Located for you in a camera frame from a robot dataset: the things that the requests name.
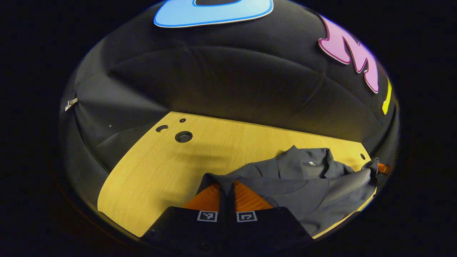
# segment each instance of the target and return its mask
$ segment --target metal clip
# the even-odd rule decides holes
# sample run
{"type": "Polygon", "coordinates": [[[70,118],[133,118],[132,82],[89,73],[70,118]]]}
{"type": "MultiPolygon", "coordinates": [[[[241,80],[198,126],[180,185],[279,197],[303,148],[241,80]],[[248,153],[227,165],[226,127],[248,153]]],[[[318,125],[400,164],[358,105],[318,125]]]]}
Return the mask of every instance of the metal clip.
{"type": "Polygon", "coordinates": [[[73,100],[70,100],[68,101],[68,105],[65,106],[65,111],[67,111],[68,109],[70,109],[70,107],[72,107],[75,103],[79,102],[79,99],[78,98],[75,98],[73,100]]]}

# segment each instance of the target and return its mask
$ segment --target black background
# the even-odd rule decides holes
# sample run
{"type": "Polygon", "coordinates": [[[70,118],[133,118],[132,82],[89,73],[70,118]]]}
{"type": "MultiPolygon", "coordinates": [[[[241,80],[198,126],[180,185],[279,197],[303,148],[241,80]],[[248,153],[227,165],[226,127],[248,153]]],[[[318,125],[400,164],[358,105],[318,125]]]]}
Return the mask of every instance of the black background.
{"type": "MultiPolygon", "coordinates": [[[[51,176],[57,113],[71,72],[106,34],[157,1],[2,4],[4,118],[2,256],[136,256],[89,222],[51,176]]],[[[384,64],[399,95],[397,171],[378,198],[311,256],[453,256],[456,151],[453,106],[456,4],[307,1],[356,35],[384,64]]]]}

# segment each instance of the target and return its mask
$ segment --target wooden tabletop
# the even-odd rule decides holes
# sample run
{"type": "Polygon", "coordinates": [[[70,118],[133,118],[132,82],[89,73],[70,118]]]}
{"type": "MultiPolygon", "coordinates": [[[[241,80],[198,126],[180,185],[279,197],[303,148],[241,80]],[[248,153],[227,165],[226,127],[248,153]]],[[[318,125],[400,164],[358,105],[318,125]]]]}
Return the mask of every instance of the wooden tabletop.
{"type": "Polygon", "coordinates": [[[330,148],[335,161],[355,171],[370,160],[358,142],[170,112],[110,173],[100,191],[98,210],[141,237],[167,207],[182,207],[192,199],[205,173],[228,174],[248,163],[274,158],[293,145],[330,148]],[[168,128],[157,132],[163,125],[168,128]],[[175,136],[183,131],[190,132],[192,139],[180,143],[175,136]]]}

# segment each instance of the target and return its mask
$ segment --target wooden table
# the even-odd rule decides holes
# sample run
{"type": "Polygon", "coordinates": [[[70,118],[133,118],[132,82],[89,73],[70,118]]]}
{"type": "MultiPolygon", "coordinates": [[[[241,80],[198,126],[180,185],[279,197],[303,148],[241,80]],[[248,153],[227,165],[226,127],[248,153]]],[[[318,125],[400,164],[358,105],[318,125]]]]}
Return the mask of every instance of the wooden table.
{"type": "Polygon", "coordinates": [[[170,112],[110,173],[100,191],[98,210],[141,237],[167,207],[182,207],[192,199],[206,172],[228,174],[248,163],[274,158],[293,145],[330,148],[335,161],[355,171],[370,159],[358,142],[170,112]],[[157,132],[163,125],[168,128],[157,132]],[[176,141],[175,135],[182,131],[192,133],[189,142],[176,141]]]}

